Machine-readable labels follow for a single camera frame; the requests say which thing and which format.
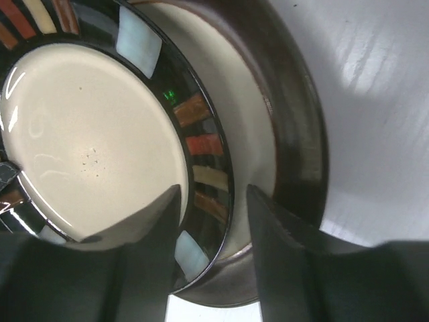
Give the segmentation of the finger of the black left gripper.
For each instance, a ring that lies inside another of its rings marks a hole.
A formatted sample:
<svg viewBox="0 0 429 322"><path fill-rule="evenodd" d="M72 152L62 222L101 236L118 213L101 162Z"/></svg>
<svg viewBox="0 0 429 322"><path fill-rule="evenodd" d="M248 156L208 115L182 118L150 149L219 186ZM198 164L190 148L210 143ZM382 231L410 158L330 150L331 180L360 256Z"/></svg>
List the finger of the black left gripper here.
<svg viewBox="0 0 429 322"><path fill-rule="evenodd" d="M6 153L4 150L1 150L1 170L0 170L0 191L3 191L6 187L8 187L13 180L20 173L20 169L17 165L15 165L12 161L10 161L6 157Z"/></svg>

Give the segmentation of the black rimmed round plate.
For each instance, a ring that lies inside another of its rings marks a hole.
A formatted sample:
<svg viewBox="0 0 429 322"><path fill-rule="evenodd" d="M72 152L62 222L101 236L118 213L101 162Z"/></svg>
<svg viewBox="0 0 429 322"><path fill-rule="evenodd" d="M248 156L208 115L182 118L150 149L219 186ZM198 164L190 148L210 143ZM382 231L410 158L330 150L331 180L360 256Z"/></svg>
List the black rimmed round plate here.
<svg viewBox="0 0 429 322"><path fill-rule="evenodd" d="M125 1L1 2L1 230L106 248L178 185L172 292L225 244L234 176L200 77Z"/></svg>

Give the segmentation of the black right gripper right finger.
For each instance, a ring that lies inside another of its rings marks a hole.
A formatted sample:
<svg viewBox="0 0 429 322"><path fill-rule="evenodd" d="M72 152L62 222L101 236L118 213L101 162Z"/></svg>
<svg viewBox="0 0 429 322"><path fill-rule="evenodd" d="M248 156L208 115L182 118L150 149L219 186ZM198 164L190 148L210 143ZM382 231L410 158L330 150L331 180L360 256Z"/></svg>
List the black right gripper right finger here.
<svg viewBox="0 0 429 322"><path fill-rule="evenodd" d="M264 321L427 321L428 243L366 248L329 235L247 188Z"/></svg>

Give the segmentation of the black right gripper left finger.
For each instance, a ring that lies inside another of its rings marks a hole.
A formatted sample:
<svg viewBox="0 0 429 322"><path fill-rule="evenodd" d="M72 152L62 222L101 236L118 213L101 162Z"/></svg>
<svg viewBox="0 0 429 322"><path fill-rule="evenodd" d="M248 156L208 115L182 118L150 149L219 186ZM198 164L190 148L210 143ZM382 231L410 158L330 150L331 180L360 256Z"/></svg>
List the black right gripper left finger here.
<svg viewBox="0 0 429 322"><path fill-rule="evenodd" d="M175 265L181 190L171 186L115 227L124 242L78 250L1 234L2 321L163 321Z"/></svg>

